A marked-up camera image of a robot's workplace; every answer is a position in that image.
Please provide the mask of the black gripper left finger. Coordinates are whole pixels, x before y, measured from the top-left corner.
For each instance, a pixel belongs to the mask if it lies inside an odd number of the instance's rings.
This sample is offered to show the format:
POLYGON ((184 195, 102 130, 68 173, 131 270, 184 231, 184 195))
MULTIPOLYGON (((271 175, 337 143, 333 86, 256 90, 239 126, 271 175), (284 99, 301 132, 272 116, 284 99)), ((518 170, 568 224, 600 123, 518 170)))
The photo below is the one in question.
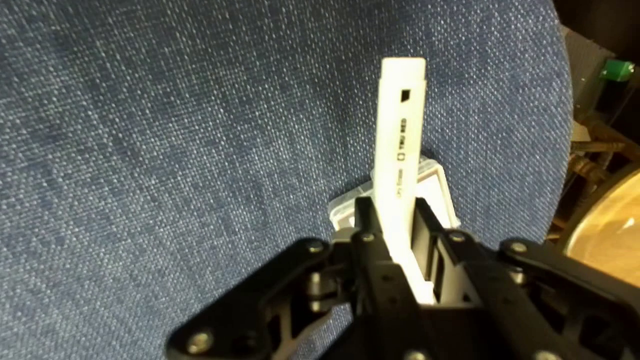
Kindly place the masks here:
POLYGON ((402 267, 382 240, 370 198, 356 200, 347 241, 301 238, 177 325, 167 360, 289 360, 348 306, 353 322, 322 360, 402 355, 395 330, 416 307, 402 267))

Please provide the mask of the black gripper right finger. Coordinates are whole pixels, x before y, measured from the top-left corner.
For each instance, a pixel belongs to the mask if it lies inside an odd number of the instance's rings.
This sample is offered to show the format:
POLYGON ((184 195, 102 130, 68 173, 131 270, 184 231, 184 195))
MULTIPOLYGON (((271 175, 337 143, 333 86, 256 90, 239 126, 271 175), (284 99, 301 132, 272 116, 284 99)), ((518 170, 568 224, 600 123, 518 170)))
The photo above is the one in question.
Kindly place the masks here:
POLYGON ((554 245, 509 238, 497 250, 447 229, 416 202, 419 263, 434 307, 477 315, 498 360, 640 360, 639 288, 554 245))

